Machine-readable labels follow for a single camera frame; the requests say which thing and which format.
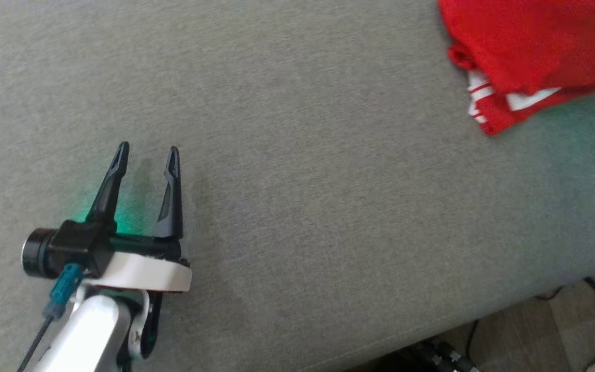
gray couch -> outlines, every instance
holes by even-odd
[[[595,273],[595,95],[499,137],[432,1],[0,1],[0,370],[42,322],[29,231],[132,144],[180,148],[192,290],[135,370],[341,370]]]

blue connector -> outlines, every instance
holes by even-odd
[[[78,264],[69,263],[64,266],[64,270],[61,271],[61,275],[50,292],[50,303],[43,309],[43,316],[53,320],[60,319],[66,311],[68,300],[83,279],[84,273]]]

white object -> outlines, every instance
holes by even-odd
[[[519,111],[532,106],[532,104],[543,101],[544,99],[555,94],[560,89],[561,88],[543,89],[533,95],[525,95],[519,94],[518,92],[513,92],[512,94],[506,95],[506,101],[508,102],[508,106],[511,108],[511,111]]]
[[[192,270],[163,259],[114,252],[102,276],[86,278],[83,283],[121,289],[187,292],[192,283]]]
[[[142,354],[142,333],[144,332],[144,325],[148,318],[148,313],[151,306],[151,301],[146,290],[139,290],[144,298],[144,308],[142,308],[137,315],[132,319],[130,324],[130,331],[128,331],[128,353],[134,360],[141,360],[144,358]]]
[[[123,302],[90,297],[70,316],[34,372],[115,372],[130,319]]]

wooden floor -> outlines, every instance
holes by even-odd
[[[471,327],[440,337],[464,353]],[[595,361],[595,292],[579,281],[550,301],[529,299],[482,318],[470,354],[482,372],[584,372]]]

